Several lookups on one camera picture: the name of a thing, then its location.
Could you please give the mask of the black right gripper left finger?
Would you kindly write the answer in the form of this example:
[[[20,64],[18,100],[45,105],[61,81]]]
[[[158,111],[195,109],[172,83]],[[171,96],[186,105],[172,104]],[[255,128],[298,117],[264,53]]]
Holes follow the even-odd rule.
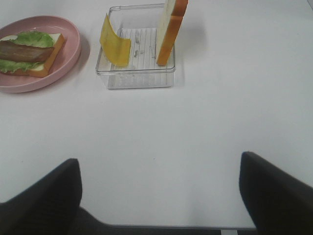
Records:
[[[68,159],[0,205],[2,235],[105,235],[108,226],[80,207],[79,162]]]

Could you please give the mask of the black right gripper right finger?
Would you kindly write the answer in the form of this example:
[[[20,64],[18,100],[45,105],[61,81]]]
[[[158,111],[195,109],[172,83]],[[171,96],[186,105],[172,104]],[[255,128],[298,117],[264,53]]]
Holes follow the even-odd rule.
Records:
[[[313,189],[253,152],[241,157],[239,191],[260,235],[311,235]]]

